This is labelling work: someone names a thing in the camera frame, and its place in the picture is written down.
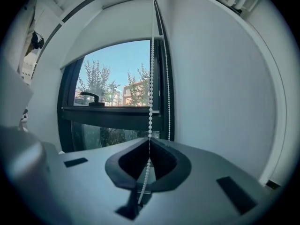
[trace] window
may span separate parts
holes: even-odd
[[[149,40],[100,49],[83,60],[74,105],[93,102],[93,97],[80,95],[90,92],[98,95],[105,106],[149,106],[149,81]]]
[[[162,35],[164,28],[162,24],[159,27]],[[163,139],[168,139],[169,132],[166,69],[170,91],[170,139],[173,141],[171,59],[167,41],[165,49],[163,40],[158,37],[154,41],[152,131],[155,137]],[[148,136],[149,70],[150,40],[102,48],[65,67],[57,105],[62,150],[102,148]]]
[[[103,148],[148,136],[147,131],[97,127],[77,122],[73,123],[73,128],[76,136],[75,146],[84,150]],[[159,138],[158,131],[154,131],[152,135],[155,138]]]

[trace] green tree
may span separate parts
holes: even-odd
[[[130,85],[131,106],[147,106],[149,104],[149,81],[150,72],[141,64],[141,69],[137,69],[140,81],[136,82],[135,75],[127,72],[128,84]]]
[[[100,69],[99,60],[92,60],[92,64],[87,60],[83,65],[87,74],[87,82],[85,83],[82,78],[79,77],[77,89],[82,92],[91,92],[98,95],[100,102],[112,102],[115,92],[114,88],[119,87],[120,84],[117,85],[115,80],[110,84],[107,83],[111,72],[110,68],[103,66],[102,69]]]
[[[87,81],[84,82],[79,77],[77,89],[98,95],[100,102],[112,103],[115,88],[120,85],[117,85],[115,80],[108,83],[110,68],[103,66],[100,69],[99,60],[93,60],[92,63],[87,61],[83,65],[87,74]],[[126,141],[124,130],[87,125],[83,125],[83,128],[84,142],[88,149],[106,147]]]

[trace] blue sky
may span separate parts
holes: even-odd
[[[150,41],[135,41],[103,48],[86,55],[83,63],[87,60],[90,63],[92,60],[99,60],[100,69],[103,65],[110,67],[111,73],[108,83],[116,80],[116,84],[121,84],[118,89],[123,91],[123,87],[128,85],[128,71],[131,75],[135,75],[136,81],[139,81],[140,77],[137,69],[141,67],[141,63],[149,70]],[[79,76],[86,83],[87,75],[83,65]]]

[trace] window pane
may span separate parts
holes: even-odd
[[[148,106],[150,41],[134,41],[86,55],[76,85],[74,105],[88,105],[99,96],[105,106]]]
[[[76,142],[82,141],[83,143],[77,144],[77,146],[84,147],[85,150],[107,147],[148,136],[148,131],[97,127],[77,122],[73,122],[73,124],[73,133],[75,134]],[[152,132],[152,136],[159,138],[159,132]]]

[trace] white roller blind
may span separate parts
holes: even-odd
[[[123,2],[101,11],[80,32],[61,68],[111,45],[151,38],[153,0]],[[155,19],[155,36],[159,36]]]

